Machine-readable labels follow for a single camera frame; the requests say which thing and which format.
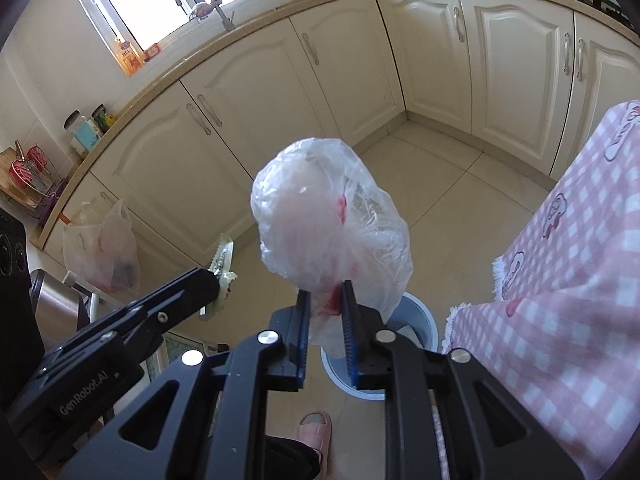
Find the pink slipper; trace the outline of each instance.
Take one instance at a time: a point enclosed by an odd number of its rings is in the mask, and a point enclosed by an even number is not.
[[[303,424],[305,419],[309,415],[318,414],[323,419],[324,422],[307,422]],[[316,477],[316,480],[323,480],[326,477],[326,466],[327,460],[329,458],[329,442],[331,441],[331,417],[327,412],[311,412],[307,413],[302,420],[300,420],[300,425],[298,426],[298,432],[296,435],[296,440],[302,442],[302,444],[306,444],[310,448],[314,449],[318,453],[320,453],[320,474]]]

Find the cabinet drawer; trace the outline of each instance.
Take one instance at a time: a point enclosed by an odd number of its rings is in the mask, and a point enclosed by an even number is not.
[[[460,0],[378,0],[406,109],[471,133],[471,68]]]
[[[572,11],[544,0],[460,1],[469,38],[472,133],[549,174],[572,86]]]
[[[555,180],[562,177],[609,108],[640,98],[640,48],[596,20],[578,12],[574,15],[574,88],[551,173]]]
[[[347,144],[355,145],[404,110],[376,0],[337,0],[290,20]]]
[[[91,172],[153,231],[209,267],[221,233],[253,223],[252,181],[180,82],[140,112]]]
[[[181,81],[252,178],[296,140],[338,136],[289,20],[242,38]]]

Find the silver cabinet handle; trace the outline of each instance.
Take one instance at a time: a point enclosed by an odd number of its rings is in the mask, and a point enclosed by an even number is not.
[[[306,32],[302,34],[302,40],[305,42],[306,49],[309,51],[309,54],[311,54],[311,57],[314,59],[314,65],[318,66],[320,64],[320,60],[318,59],[318,51],[313,45],[311,45],[311,41],[309,41],[309,35]]]
[[[197,114],[196,109],[191,103],[187,103],[187,110],[190,112],[193,120],[198,123],[198,126],[200,126],[207,135],[211,135],[211,129],[200,119],[200,116]]]
[[[564,34],[564,73],[569,74],[569,40],[571,35],[566,32]]]
[[[198,94],[198,101],[200,102],[200,104],[202,105],[202,107],[205,109],[206,113],[209,114],[211,116],[211,118],[213,119],[213,122],[216,123],[217,127],[222,126],[222,121],[220,120],[220,118],[216,115],[216,113],[213,111],[213,108],[211,108],[209,106],[209,103],[207,103],[207,100],[204,98],[204,95],[202,94]]]
[[[462,30],[460,29],[460,9],[457,7],[453,7],[453,19],[456,22],[456,30],[458,32],[458,41],[460,43],[465,43],[465,38],[462,35]]]
[[[584,64],[584,40],[578,40],[578,81],[582,81],[582,66]]]

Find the plastic bag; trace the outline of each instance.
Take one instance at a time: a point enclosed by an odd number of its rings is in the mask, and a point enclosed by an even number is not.
[[[414,271],[409,229],[344,142],[304,139],[281,151],[256,176],[251,208],[265,266],[313,294],[312,344],[344,355],[344,280],[386,322]]]
[[[102,195],[83,203],[63,232],[66,269],[104,292],[136,293],[140,263],[131,225],[122,200],[111,209]]]

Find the tiled floor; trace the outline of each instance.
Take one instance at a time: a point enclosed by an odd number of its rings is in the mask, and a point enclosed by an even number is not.
[[[362,159],[410,226],[415,270],[407,290],[431,309],[442,338],[450,307],[491,300],[492,260],[547,192],[475,148],[412,122]],[[187,320],[182,332],[234,345],[266,327],[273,310],[295,300],[292,286],[261,264],[257,241],[234,256],[233,267],[239,277],[225,310],[207,323]],[[270,394],[268,432],[292,436],[300,418],[313,410],[328,411],[334,422],[331,479],[385,477],[383,403],[355,399],[335,387],[316,347],[310,348],[305,389]]]

